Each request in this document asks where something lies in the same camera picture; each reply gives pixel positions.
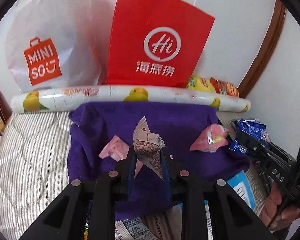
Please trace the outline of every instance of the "blue candy wrapper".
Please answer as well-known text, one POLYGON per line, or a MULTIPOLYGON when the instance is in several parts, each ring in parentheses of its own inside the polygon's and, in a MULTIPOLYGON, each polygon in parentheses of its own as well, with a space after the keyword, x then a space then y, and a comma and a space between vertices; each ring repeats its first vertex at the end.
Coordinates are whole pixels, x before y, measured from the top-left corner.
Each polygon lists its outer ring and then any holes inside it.
MULTIPOLYGON (((246 121, 244 119, 240 120, 239 131, 246 132, 258 141, 260 141, 261 135, 263 134, 265 129, 265 124, 246 121)), ((245 154, 247 152, 247 148, 238 143, 237 140, 233 141, 232 145, 230 146, 230 149, 241 154, 245 154)))
MULTIPOLYGON (((234 131, 236 133, 239 132, 239 129, 240 129, 240 121, 241 120, 245 120, 245 121, 250 121, 250 122, 255 122, 255 123, 260 123, 261 122, 259 121, 259 119, 255 119, 255 118, 252 118, 252 117, 244 117, 244 118, 241 118, 241 119, 233 119, 231 120, 231 126, 233 127, 234 131)), ((263 131, 263 134, 261 134, 261 137, 260 137, 261 140, 264 140, 266 142, 271 142, 271 139, 266 131, 266 129, 263 131)))

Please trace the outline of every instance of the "snack packet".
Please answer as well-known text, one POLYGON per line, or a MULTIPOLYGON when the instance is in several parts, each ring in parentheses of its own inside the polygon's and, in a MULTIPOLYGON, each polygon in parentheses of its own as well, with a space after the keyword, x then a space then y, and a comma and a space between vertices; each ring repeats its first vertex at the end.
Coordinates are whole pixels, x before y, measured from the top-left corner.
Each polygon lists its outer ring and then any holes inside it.
POLYGON ((160 149, 165 144, 159 134, 150 132, 145 116, 137 124, 133 132, 133 146, 138 160, 163 179, 160 165, 160 149))
POLYGON ((239 91, 232 83, 216 80, 213 77, 210 78, 210 83, 215 88, 216 93, 218 94, 237 98, 239 97, 239 91))
MULTIPOLYGON (((240 132, 246 132, 247 134, 251 135, 253 138, 260 141, 260 137, 263 134, 264 130, 266 129, 266 125, 262 123, 256 123, 251 121, 246 121, 244 119, 240 120, 240 126, 239 131, 240 132)), ((234 140, 232 145, 230 146, 230 149, 238 152, 238 153, 246 153, 247 148, 240 143, 237 142, 237 140, 234 140)))
MULTIPOLYGON (((242 119, 243 119, 243 120, 246 120, 246 121, 250 121, 250 122, 261 123, 261 122, 259 121, 258 118, 255 119, 255 118, 244 117, 244 118, 239 118, 239 119, 231 120, 231 125, 232 125, 232 127, 233 127, 233 129, 234 129, 234 131, 235 131, 236 133, 239 132, 240 120, 242 120, 242 119)), ((271 139, 270 139, 270 137, 269 137, 269 135, 268 135, 266 129, 265 129, 265 130, 263 131, 263 133, 261 134, 260 139, 262 139, 262 140, 264 140, 264 141, 266 141, 266 142, 271 142, 271 139)))
MULTIPOLYGON (((111 157, 116 162, 121 161, 125 159, 128 155, 129 151, 129 145, 126 144, 124 141, 122 141, 118 136, 114 136, 106 145, 106 147, 103 148, 103 150, 100 152, 99 157, 101 159, 111 157)), ((136 164, 136 171, 134 173, 134 177, 137 176, 139 171, 141 170, 143 166, 143 163, 139 160, 137 160, 136 164)))
POLYGON ((186 86, 188 90, 197 90, 197 91, 205 91, 209 93, 215 93, 216 90, 210 83, 210 81, 206 78, 201 78, 198 76, 191 76, 189 78, 189 82, 186 86))
POLYGON ((121 220, 114 222, 114 239, 134 240, 121 220))
POLYGON ((229 143, 226 139, 228 133, 229 130, 220 124, 209 125, 190 146, 190 151, 214 153, 219 147, 229 143))

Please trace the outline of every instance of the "metal screw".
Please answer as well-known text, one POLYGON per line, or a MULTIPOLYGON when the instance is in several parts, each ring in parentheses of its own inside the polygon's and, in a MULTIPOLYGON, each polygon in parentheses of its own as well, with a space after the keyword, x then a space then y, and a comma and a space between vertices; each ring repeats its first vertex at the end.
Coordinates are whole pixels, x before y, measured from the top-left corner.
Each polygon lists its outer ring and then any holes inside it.
POLYGON ((71 181, 71 185, 76 187, 79 186, 81 184, 81 181, 79 179, 74 179, 73 181, 71 181))
POLYGON ((218 179, 218 180, 217 180, 217 184, 218 184, 219 186, 225 186, 225 185, 226 185, 226 182, 225 182, 223 179, 218 179))
POLYGON ((117 176, 118 175, 118 172, 117 171, 109 171, 109 173, 108 173, 108 175, 110 176, 110 177, 115 177, 115 176, 117 176))
POLYGON ((182 177, 188 177, 189 176, 189 171, 186 170, 182 170, 179 172, 180 176, 182 177))

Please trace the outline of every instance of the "finger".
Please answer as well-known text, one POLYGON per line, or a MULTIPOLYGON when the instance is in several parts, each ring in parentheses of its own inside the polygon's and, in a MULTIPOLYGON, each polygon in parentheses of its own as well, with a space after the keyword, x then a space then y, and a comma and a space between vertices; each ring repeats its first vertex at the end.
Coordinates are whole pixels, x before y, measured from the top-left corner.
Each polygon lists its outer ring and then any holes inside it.
POLYGON ((299 215, 299 213, 300 213, 300 209, 298 209, 295 206, 289 206, 281 212, 281 217, 282 219, 286 219, 286 220, 295 220, 295 218, 299 215))
POLYGON ((283 219, 281 219, 281 220, 278 222, 277 226, 275 227, 275 230, 281 230, 281 229, 284 229, 284 228, 290 226, 291 224, 292 224, 292 221, 288 221, 288 220, 283 220, 283 219))
POLYGON ((279 187, 278 185, 274 182, 272 183, 271 186, 271 193, 270 193, 270 198, 272 199, 272 201, 277 204, 278 206, 281 204, 282 202, 282 196, 280 194, 279 191, 279 187))
POLYGON ((273 218, 277 212, 278 206, 272 201, 271 198, 266 198, 265 203, 266 211, 269 217, 273 218))
POLYGON ((279 220, 282 220, 281 214, 278 215, 278 216, 275 218, 275 220, 276 220, 277 222, 278 222, 279 220))
MULTIPOLYGON (((263 207, 262 212, 259 217, 266 226, 268 226, 269 223, 271 222, 271 217, 269 217, 269 215, 266 211, 266 207, 263 207)), ((275 228, 276 226, 277 226, 277 221, 274 221, 271 225, 271 228, 275 228)))

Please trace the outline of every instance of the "haidilao logo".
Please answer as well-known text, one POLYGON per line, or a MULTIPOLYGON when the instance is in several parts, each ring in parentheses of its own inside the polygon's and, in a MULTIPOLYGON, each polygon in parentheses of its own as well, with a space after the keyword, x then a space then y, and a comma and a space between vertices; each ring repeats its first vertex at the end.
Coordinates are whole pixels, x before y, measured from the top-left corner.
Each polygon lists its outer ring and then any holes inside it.
POLYGON ((181 38, 170 27, 158 27, 146 36, 143 48, 150 59, 157 62, 169 61, 179 53, 181 38))

